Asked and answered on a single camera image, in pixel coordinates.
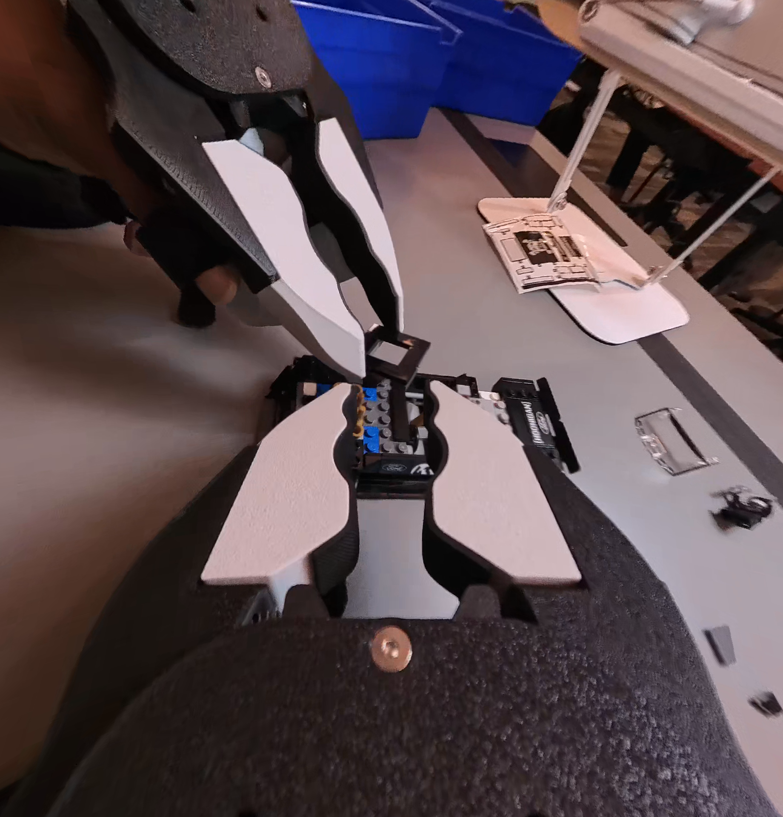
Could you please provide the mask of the black lego frame assembly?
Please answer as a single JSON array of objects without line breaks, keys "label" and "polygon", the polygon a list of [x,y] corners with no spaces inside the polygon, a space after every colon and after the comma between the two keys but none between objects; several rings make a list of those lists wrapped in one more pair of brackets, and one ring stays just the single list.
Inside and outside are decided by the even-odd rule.
[{"label": "black lego frame assembly", "polygon": [[363,386],[377,386],[388,379],[407,388],[414,380],[431,342],[380,324],[364,336],[366,376]]}]

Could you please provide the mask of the white stand rod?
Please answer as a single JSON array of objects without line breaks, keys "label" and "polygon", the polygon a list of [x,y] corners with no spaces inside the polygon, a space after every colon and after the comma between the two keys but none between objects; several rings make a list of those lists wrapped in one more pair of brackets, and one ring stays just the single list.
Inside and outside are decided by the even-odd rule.
[{"label": "white stand rod", "polygon": [[573,177],[578,170],[581,159],[589,146],[592,136],[608,107],[611,97],[619,87],[622,75],[616,69],[607,70],[601,78],[597,95],[595,96],[589,113],[584,119],[582,129],[570,150],[564,171],[555,185],[552,196],[548,200],[546,212],[555,214],[567,205],[567,193]]},{"label": "white stand rod", "polygon": [[639,291],[648,289],[675,271],[694,250],[715,234],[738,210],[742,209],[745,203],[760,193],[780,171],[778,166],[771,166],[763,171],[747,169],[744,179],[752,177],[751,182],[749,184],[746,184],[744,180],[735,182],[732,190],[715,202],[707,213],[686,231],[686,238],[675,242],[680,248],[677,255],[671,257],[670,261],[663,266],[652,267],[638,284],[637,289]]}]

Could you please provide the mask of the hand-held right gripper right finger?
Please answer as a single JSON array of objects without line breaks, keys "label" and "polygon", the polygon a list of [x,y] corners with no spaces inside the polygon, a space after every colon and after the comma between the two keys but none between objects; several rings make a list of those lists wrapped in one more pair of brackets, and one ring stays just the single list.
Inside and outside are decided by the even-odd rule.
[{"label": "hand-held right gripper right finger", "polygon": [[583,575],[505,408],[441,381],[424,392],[427,462],[424,566],[461,601],[491,596],[506,614],[528,597],[579,591]]}]

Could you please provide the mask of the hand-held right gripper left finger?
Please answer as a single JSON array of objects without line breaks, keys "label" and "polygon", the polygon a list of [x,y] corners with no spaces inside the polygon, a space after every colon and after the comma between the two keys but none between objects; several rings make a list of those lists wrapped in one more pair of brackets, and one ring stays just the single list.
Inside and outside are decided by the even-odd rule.
[{"label": "hand-held right gripper left finger", "polygon": [[356,567],[358,387],[332,386],[269,431],[203,567],[209,586],[264,585],[279,608],[289,590],[337,593]]}]

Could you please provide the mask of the blue plastic bin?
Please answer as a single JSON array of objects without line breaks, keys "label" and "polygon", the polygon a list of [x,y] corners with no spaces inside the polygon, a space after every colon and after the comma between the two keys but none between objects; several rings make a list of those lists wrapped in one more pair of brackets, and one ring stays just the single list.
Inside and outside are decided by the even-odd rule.
[{"label": "blue plastic bin", "polygon": [[415,139],[436,103],[459,27],[416,1],[293,1],[366,140]]},{"label": "blue plastic bin", "polygon": [[461,33],[435,106],[539,125],[581,54],[521,6],[497,1],[426,4]]}]

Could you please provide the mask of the person's left hand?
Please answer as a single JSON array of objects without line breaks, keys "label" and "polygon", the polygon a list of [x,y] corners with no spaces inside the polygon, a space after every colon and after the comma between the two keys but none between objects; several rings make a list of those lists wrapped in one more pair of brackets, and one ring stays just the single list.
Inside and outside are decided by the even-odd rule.
[{"label": "person's left hand", "polygon": [[110,90],[70,38],[64,2],[0,1],[0,144],[22,156],[106,182],[129,212],[124,243],[165,244],[154,260],[182,290],[180,320],[203,326],[230,303],[239,275],[159,187],[140,177],[111,137]]}]

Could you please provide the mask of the clear lego windshield piece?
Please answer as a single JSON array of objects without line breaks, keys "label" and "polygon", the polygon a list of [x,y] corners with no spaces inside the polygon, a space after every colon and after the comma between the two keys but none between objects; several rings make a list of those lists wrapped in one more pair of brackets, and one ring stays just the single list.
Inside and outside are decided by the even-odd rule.
[{"label": "clear lego windshield piece", "polygon": [[647,453],[671,476],[719,464],[704,454],[681,423],[680,408],[663,407],[634,418],[635,431]]}]

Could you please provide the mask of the lego sticker sheet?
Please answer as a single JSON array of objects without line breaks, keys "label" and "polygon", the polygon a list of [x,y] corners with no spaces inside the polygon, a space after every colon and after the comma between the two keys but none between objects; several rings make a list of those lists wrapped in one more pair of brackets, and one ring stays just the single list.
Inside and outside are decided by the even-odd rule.
[{"label": "lego sticker sheet", "polygon": [[556,216],[530,214],[482,229],[519,294],[601,285],[583,239]]}]

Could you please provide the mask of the grey wedge lego piece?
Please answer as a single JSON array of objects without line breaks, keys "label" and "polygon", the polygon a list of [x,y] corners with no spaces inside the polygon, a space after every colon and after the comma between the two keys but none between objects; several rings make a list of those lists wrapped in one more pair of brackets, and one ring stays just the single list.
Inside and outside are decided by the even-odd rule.
[{"label": "grey wedge lego piece", "polygon": [[704,629],[703,635],[720,666],[731,667],[736,663],[732,630],[728,625]]}]

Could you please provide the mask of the lego car model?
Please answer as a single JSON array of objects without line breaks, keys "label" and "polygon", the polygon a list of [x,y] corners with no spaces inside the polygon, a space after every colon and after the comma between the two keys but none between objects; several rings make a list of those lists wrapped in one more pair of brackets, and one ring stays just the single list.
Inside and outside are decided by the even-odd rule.
[{"label": "lego car model", "polygon": [[[427,427],[430,407],[427,384],[440,382],[465,400],[478,406],[498,426],[513,434],[523,455],[525,446],[533,446],[560,471],[572,475],[581,465],[561,417],[557,401],[546,377],[524,379],[500,377],[491,390],[479,388],[468,373],[456,376],[418,373],[403,386],[388,375],[369,375],[362,386],[358,410],[354,482],[360,498],[397,498],[425,495],[435,478],[432,468],[431,437]],[[324,396],[336,384],[336,375],[310,355],[297,357],[271,383],[267,399],[274,403],[274,425],[278,425],[316,398]],[[464,425],[473,432],[458,441],[458,463],[446,462],[440,468],[438,482],[446,488],[490,488],[503,493],[501,485],[514,483],[525,487],[527,466],[509,464],[513,454],[495,440],[489,441],[488,426],[479,422]]]}]

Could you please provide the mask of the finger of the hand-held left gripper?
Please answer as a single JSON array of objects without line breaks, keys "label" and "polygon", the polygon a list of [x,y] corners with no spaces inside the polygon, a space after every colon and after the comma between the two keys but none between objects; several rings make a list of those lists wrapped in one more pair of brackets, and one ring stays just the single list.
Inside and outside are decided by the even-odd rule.
[{"label": "finger of the hand-held left gripper", "polygon": [[362,327],[311,241],[284,170],[238,140],[202,147],[275,270],[259,294],[266,309],[311,354],[345,379],[362,380]]},{"label": "finger of the hand-held left gripper", "polygon": [[348,270],[386,328],[404,329],[404,294],[383,208],[336,118],[315,124],[315,197]]}]

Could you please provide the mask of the small black lego assembly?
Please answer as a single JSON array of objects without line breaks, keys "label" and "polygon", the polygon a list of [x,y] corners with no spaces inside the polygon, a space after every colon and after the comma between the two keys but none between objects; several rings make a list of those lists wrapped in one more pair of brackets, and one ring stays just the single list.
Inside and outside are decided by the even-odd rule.
[{"label": "small black lego assembly", "polygon": [[734,528],[751,530],[774,511],[773,497],[759,495],[745,486],[733,486],[714,492],[713,498],[724,505],[712,512],[716,526],[723,532]]}]

